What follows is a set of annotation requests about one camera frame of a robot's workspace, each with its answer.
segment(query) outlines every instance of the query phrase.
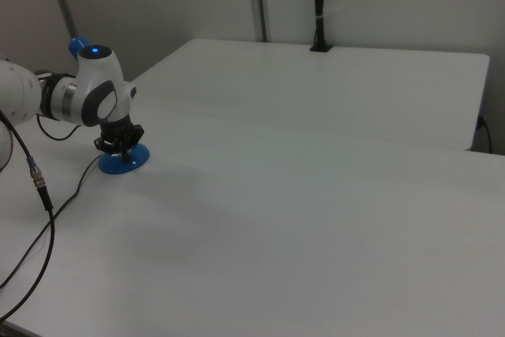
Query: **table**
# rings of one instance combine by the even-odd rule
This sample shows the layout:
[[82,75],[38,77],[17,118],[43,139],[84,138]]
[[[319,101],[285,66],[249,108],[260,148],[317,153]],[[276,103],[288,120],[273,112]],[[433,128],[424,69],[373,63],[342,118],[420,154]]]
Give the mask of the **table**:
[[[155,107],[132,119],[151,158],[89,174],[11,322],[54,337],[505,332],[503,157]],[[59,206],[98,130],[62,143],[34,122],[19,130]],[[20,149],[0,195],[3,278],[47,221]],[[0,294],[0,313],[31,285],[45,243]]]
[[135,80],[139,104],[467,150],[489,57],[195,39]]

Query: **cable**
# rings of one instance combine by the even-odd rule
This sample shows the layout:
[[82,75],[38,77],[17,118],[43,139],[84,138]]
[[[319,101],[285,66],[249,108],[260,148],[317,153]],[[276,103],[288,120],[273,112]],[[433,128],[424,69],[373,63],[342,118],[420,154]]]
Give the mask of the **cable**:
[[62,137],[62,138],[57,138],[57,137],[53,137],[51,136],[45,129],[44,127],[42,126],[42,122],[40,121],[40,115],[37,114],[37,124],[39,124],[39,128],[40,130],[42,130],[42,133],[44,133],[47,137],[49,137],[50,139],[54,140],[54,141],[64,141],[64,140],[67,140],[69,139],[73,133],[80,127],[80,125],[76,126],[74,129],[72,129],[72,132],[70,132],[67,136],[65,137]]
[[53,245],[54,245],[54,215],[52,210],[49,210],[48,212],[50,219],[49,222],[50,240],[49,240],[49,248],[47,248],[46,260],[44,261],[44,264],[40,269],[39,275],[37,276],[37,279],[35,279],[35,282],[32,284],[30,290],[28,290],[26,295],[14,306],[14,308],[12,308],[8,313],[6,313],[4,316],[0,318],[0,324],[3,323],[5,320],[7,320],[9,317],[11,317],[13,313],[15,313],[28,300],[28,298],[30,298],[35,288],[39,285],[39,282],[42,279],[44,273],[46,272],[47,265],[49,264],[49,259],[51,258],[51,254],[53,253]]
[[26,155],[26,160],[28,161],[28,166],[30,168],[30,176],[33,179],[33,184],[35,185],[37,192],[39,193],[44,208],[49,213],[49,220],[50,220],[49,221],[50,241],[49,241],[49,247],[47,248],[46,259],[44,260],[42,268],[40,269],[40,272],[37,275],[35,282],[32,284],[26,295],[8,313],[0,317],[0,324],[1,324],[5,320],[7,320],[10,316],[12,316],[13,313],[15,313],[28,300],[28,298],[30,298],[30,296],[32,296],[33,291],[39,285],[40,280],[42,279],[44,273],[46,272],[47,265],[49,264],[49,260],[51,259],[51,254],[53,253],[55,229],[54,229],[53,204],[51,203],[51,197],[47,192],[46,181],[44,179],[44,176],[42,176],[42,172],[37,167],[35,160],[33,159],[26,145],[24,144],[23,139],[14,128],[14,125],[9,121],[9,119],[2,112],[2,110],[0,110],[0,121],[2,121],[7,128],[9,128],[9,131],[16,137],[17,142],[19,142],[19,145],[22,147]]
[[486,128],[486,133],[488,134],[488,143],[489,143],[489,154],[492,154],[492,144],[491,144],[491,134],[489,132],[488,123],[485,118],[482,118],[482,126]]
[[[82,186],[82,182],[84,180],[84,177],[86,176],[86,174],[88,173],[90,167],[92,166],[92,164],[98,159],[100,158],[100,155],[98,155],[97,157],[95,157],[89,164],[88,166],[86,167],[86,170],[84,170],[84,173],[81,175],[80,177],[80,181],[79,181],[79,184],[77,185],[77,189],[76,189],[76,192],[73,193],[73,195],[65,202],[63,203],[63,205],[58,209],[58,211],[54,214],[54,219],[57,219],[57,217],[59,216],[60,213],[62,213],[62,211],[66,208],[67,205],[69,205],[76,197],[77,195],[79,194],[80,192],[80,187]],[[16,265],[16,267],[12,270],[12,272],[9,274],[9,276],[7,277],[6,280],[4,280],[4,282],[2,284],[0,284],[0,290],[6,286],[6,284],[13,278],[13,276],[16,274],[16,272],[19,270],[19,268],[21,267],[21,265],[23,264],[24,260],[26,259],[26,257],[28,256],[28,254],[32,251],[33,247],[36,245],[36,243],[38,242],[38,240],[43,236],[44,232],[46,231],[46,229],[50,226],[51,222],[47,223],[46,226],[40,231],[39,235],[36,237],[36,239],[32,242],[32,244],[30,245],[30,247],[28,248],[28,250],[26,251],[26,253],[24,253],[24,255],[22,256],[21,260],[18,262],[18,264]]]
[[23,139],[17,133],[16,129],[14,128],[14,125],[9,121],[9,119],[2,112],[2,110],[0,110],[0,122],[3,122],[6,125],[6,127],[10,130],[10,132],[16,137],[16,140],[19,143],[19,145],[21,146],[21,148],[23,149],[23,151],[26,155],[26,158],[31,157],[32,155],[30,154],[30,151],[28,150],[28,148],[24,144]]

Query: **white robotic arm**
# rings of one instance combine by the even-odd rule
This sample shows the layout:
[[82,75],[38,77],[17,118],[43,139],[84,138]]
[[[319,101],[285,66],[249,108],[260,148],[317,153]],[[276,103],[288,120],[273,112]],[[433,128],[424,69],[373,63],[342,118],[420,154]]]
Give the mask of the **white robotic arm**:
[[[13,125],[33,118],[42,94],[34,73],[12,62],[0,60],[0,110]],[[13,138],[0,122],[0,171],[12,155]]]
[[[96,148],[121,154],[128,162],[130,149],[144,134],[129,118],[130,101],[137,90],[124,82],[118,58],[108,47],[82,47],[77,62],[74,78],[55,73],[36,77],[19,65],[0,61],[0,110],[14,125],[36,113],[78,125],[100,125]],[[12,145],[9,130],[0,122],[0,171],[9,162]]]

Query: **white wall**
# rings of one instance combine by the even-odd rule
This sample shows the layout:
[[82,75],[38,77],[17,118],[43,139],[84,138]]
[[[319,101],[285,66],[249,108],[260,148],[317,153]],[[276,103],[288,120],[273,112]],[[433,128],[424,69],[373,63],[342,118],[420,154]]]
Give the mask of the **white wall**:
[[0,0],[0,52],[31,70],[74,73],[57,0]]
[[[313,0],[265,0],[272,42],[311,43]],[[492,57],[484,112],[505,154],[505,0],[325,0],[327,40],[352,47],[465,51]],[[487,151],[484,131],[478,148]]]
[[133,79],[193,38],[254,41],[251,0],[68,0],[77,31]]

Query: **tabletop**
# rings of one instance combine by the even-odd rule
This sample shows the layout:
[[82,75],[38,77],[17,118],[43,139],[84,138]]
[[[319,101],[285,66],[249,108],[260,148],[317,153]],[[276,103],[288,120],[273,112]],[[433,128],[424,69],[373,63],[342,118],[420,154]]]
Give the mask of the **tabletop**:
[[[132,120],[150,159],[89,173],[56,222],[46,275],[9,321],[54,337],[505,332],[503,157],[154,107],[134,106]],[[19,131],[59,206],[99,131],[60,143],[34,121]],[[0,194],[3,278],[47,222],[20,149]],[[1,314],[47,243],[0,294]]]
[[482,54],[195,39],[135,80],[146,107],[468,150]]

